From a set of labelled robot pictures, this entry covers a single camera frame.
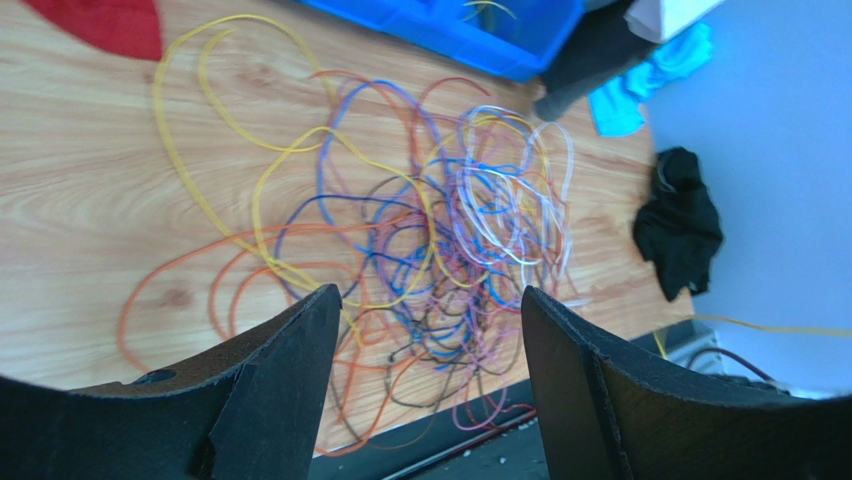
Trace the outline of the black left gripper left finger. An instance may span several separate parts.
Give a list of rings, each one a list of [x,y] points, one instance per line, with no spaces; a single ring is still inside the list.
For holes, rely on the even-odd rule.
[[[138,380],[1,381],[5,479],[304,479],[342,300],[327,284],[273,319]]]

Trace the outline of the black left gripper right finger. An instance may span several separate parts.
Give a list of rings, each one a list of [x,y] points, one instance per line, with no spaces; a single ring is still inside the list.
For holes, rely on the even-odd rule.
[[[705,375],[528,287],[522,333],[554,479],[847,479],[851,401]]]

